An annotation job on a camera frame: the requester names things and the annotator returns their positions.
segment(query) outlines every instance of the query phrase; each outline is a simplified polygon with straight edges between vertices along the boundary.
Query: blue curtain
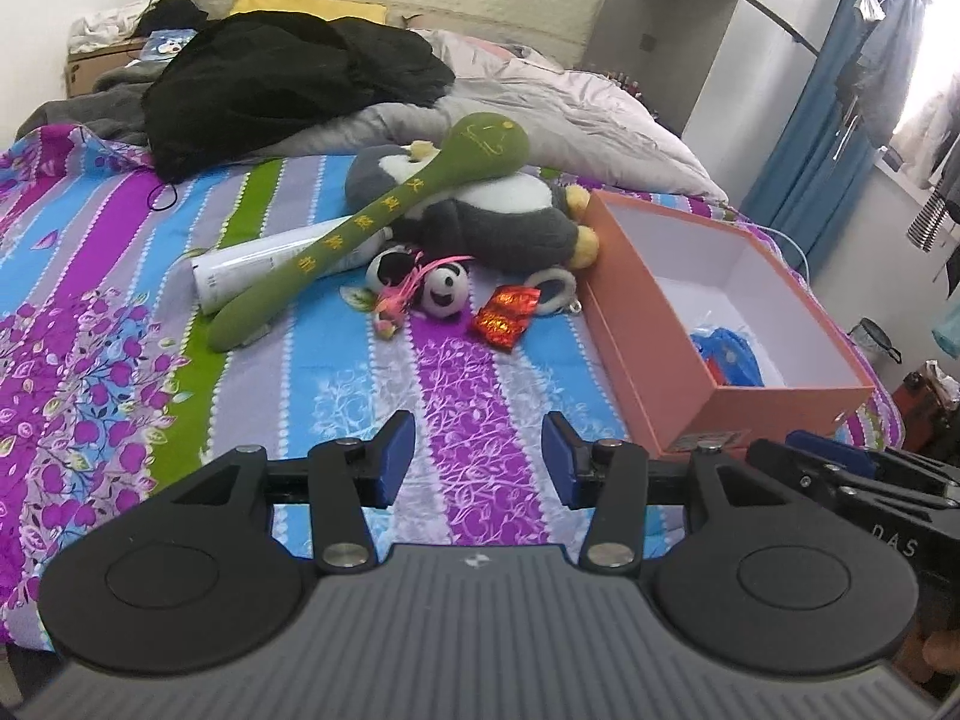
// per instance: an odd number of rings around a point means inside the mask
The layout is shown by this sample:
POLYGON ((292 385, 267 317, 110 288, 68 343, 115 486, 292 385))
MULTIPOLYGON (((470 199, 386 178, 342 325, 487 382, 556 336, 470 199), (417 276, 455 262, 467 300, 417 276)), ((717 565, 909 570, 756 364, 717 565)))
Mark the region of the blue curtain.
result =
MULTIPOLYGON (((859 130, 840 159, 832 159, 843 116, 836 98, 837 76, 866 29, 855 3, 840 0, 803 95, 740 209, 757 224, 781 230, 796 241, 808 257, 811 278, 850 220, 874 163, 875 150, 859 130)), ((791 255, 791 247, 782 249, 797 266, 799 255, 791 255)))

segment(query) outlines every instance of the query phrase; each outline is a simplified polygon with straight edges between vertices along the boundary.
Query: box label sticker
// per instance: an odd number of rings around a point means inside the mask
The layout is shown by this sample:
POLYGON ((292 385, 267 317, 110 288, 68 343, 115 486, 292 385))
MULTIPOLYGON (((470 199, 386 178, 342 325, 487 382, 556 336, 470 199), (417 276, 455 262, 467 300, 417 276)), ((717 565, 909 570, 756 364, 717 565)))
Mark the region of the box label sticker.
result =
POLYGON ((714 430, 708 433, 686 433, 670 445, 667 452, 692 452, 700 442, 723 449, 745 446, 749 430, 714 430))

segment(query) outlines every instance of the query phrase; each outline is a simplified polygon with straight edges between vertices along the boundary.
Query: gray blanket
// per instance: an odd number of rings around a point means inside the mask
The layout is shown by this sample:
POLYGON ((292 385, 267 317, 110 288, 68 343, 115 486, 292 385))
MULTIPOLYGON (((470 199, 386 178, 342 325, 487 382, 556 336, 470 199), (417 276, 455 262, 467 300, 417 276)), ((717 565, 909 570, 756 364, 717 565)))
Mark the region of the gray blanket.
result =
POLYGON ((21 124, 16 137, 19 140, 45 124, 83 124, 104 140, 146 146, 140 99, 166 66, 166 62, 142 62, 107 71, 89 95, 40 105, 21 124))
POLYGON ((415 140, 440 143, 454 122, 474 111, 496 111, 520 124, 530 136, 533 165, 624 189, 726 200, 695 160, 691 164, 655 138, 620 127, 602 108, 571 106, 552 86, 530 79, 457 79, 432 108, 371 105, 262 148, 253 157, 349 154, 364 146, 415 140))

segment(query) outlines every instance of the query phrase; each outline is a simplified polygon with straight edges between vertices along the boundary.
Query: white cabinet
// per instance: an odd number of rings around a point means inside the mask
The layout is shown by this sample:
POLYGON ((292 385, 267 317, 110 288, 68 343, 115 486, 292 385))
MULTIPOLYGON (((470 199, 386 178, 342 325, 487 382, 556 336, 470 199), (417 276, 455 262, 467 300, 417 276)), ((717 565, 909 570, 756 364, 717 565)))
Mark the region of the white cabinet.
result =
POLYGON ((583 66, 637 81, 661 123, 739 205, 784 131, 838 1, 606 0, 583 66))

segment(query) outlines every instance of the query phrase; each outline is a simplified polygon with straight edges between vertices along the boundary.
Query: white cable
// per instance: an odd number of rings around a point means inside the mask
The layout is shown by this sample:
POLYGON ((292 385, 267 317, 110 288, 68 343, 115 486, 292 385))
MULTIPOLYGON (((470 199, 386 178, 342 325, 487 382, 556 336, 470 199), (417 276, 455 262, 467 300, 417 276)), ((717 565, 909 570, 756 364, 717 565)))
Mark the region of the white cable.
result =
POLYGON ((798 244, 798 242, 794 241, 788 234, 786 234, 785 232, 781 232, 781 231, 779 231, 779 230, 775 230, 775 229, 772 228, 772 227, 764 227, 762 224, 756 224, 756 223, 753 223, 752 221, 741 221, 741 220, 733 220, 733 221, 731 221, 731 220, 721 220, 721 221, 723 221, 723 224, 732 224, 733 226, 736 226, 736 225, 738 225, 738 224, 748 224, 748 225, 750 225, 750 227, 756 227, 758 230, 763 230, 764 232, 768 232, 768 233, 772 232, 772 233, 774 233, 774 235, 779 235, 779 236, 781 236, 782 238, 788 240, 788 241, 790 242, 790 244, 793 245, 793 247, 795 248, 795 250, 797 250, 798 252, 800 252, 800 259, 803 260, 803 270, 804 270, 805 273, 806 273, 806 276, 805 276, 806 285, 810 286, 810 264, 808 263, 808 261, 806 261, 806 254, 805 254, 805 252, 803 252, 803 250, 800 248, 800 244, 798 244))

